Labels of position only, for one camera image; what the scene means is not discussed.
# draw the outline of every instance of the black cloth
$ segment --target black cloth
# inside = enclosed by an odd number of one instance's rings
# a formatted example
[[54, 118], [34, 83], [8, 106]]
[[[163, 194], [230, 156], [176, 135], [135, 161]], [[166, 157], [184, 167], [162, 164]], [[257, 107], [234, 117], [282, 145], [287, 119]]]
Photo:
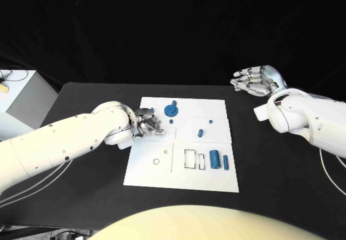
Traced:
[[[345, 239], [346, 196], [323, 171], [319, 149], [295, 134], [260, 122], [254, 108], [267, 98], [231, 86], [68, 83], [42, 125], [91, 113], [109, 101], [132, 108], [142, 97], [225, 100], [240, 193], [125, 186], [130, 148], [106, 145], [73, 162], [61, 178], [38, 194], [0, 208], [0, 224], [103, 229], [127, 216], [172, 205], [208, 205], [244, 210]], [[344, 189], [345, 169], [323, 152], [326, 168]], [[18, 184], [3, 198], [32, 186], [50, 171]]]
[[230, 85], [273, 65], [289, 86], [345, 101], [345, 6], [311, 1], [2, 3], [0, 65], [68, 82]]

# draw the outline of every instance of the black table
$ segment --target black table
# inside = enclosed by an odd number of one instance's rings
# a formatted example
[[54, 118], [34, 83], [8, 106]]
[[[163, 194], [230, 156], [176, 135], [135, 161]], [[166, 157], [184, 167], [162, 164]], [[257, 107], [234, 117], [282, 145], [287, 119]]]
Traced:
[[[233, 86], [68, 83], [44, 125], [91, 113], [109, 101], [138, 108], [142, 97], [225, 100], [240, 193], [125, 186], [130, 148], [120, 150], [103, 143], [45, 190], [0, 209], [0, 224], [100, 230], [149, 209], [208, 205], [269, 216], [328, 239], [345, 239], [346, 196], [328, 180], [319, 149], [303, 137], [280, 134], [269, 121], [257, 120], [254, 108], [267, 102], [266, 97], [236, 92]], [[346, 170], [332, 154], [323, 152], [323, 158], [346, 189]], [[2, 198], [48, 173], [12, 187]]]

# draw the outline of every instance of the robotic arm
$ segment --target robotic arm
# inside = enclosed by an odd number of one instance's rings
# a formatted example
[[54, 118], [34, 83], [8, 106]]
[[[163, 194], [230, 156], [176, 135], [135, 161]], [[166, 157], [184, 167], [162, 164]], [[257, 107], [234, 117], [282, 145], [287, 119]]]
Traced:
[[91, 114], [73, 116], [0, 142], [0, 193], [15, 184], [94, 151], [104, 141], [120, 149], [139, 137], [163, 135], [150, 109], [136, 112], [120, 102], [103, 103]]
[[270, 120], [280, 133], [302, 135], [312, 145], [346, 158], [346, 104], [329, 97], [289, 88], [277, 69], [259, 66], [234, 73], [237, 91], [270, 96], [254, 109], [260, 121]]

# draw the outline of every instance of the yellow object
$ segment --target yellow object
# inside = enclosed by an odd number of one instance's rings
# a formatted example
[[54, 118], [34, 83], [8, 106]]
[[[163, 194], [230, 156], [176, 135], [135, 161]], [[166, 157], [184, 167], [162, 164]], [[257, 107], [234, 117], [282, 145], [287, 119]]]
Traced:
[[3, 84], [0, 84], [0, 92], [9, 92], [9, 88]]
[[90, 240], [323, 240], [261, 215], [212, 206], [161, 207], [125, 218]]

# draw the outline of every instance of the white board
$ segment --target white board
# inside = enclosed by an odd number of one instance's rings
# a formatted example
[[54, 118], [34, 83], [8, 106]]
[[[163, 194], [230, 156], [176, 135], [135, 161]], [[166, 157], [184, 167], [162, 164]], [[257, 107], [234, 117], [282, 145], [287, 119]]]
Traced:
[[[179, 112], [175, 117], [168, 117], [165, 107], [172, 104], [174, 100], [176, 100]], [[155, 115], [162, 121], [161, 127], [171, 134], [168, 136], [136, 138], [135, 146], [132, 146], [125, 185], [238, 193], [225, 101], [143, 97], [140, 107], [155, 108]], [[205, 135], [202, 138], [195, 137], [202, 128], [205, 129]], [[168, 144], [172, 144], [172, 156], [168, 155], [169, 152], [165, 153], [165, 149], [171, 149]], [[185, 168], [187, 150], [195, 150], [195, 168]], [[211, 168], [211, 150], [220, 151], [220, 169]], [[200, 154], [204, 154], [205, 169], [200, 169]], [[224, 155], [228, 156], [230, 170], [224, 170]]]

